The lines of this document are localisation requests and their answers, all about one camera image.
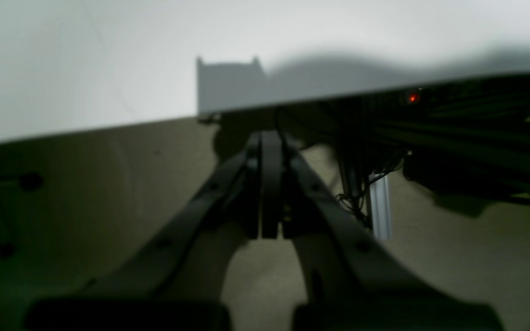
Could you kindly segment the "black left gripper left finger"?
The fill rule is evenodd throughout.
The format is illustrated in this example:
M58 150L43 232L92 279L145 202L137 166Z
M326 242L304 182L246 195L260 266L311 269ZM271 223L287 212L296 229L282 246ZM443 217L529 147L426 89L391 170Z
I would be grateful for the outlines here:
M72 296L31 305L28 331L231 331L219 301L229 262L259 234L262 134L221 164L120 268Z

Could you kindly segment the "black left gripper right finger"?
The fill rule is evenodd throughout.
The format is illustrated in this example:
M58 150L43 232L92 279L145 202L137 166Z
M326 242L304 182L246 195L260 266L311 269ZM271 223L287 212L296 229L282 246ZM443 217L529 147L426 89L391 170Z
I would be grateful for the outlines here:
M263 235L282 227L307 303L293 331L502 331L490 306L454 299L400 264L335 201L289 137L261 134Z

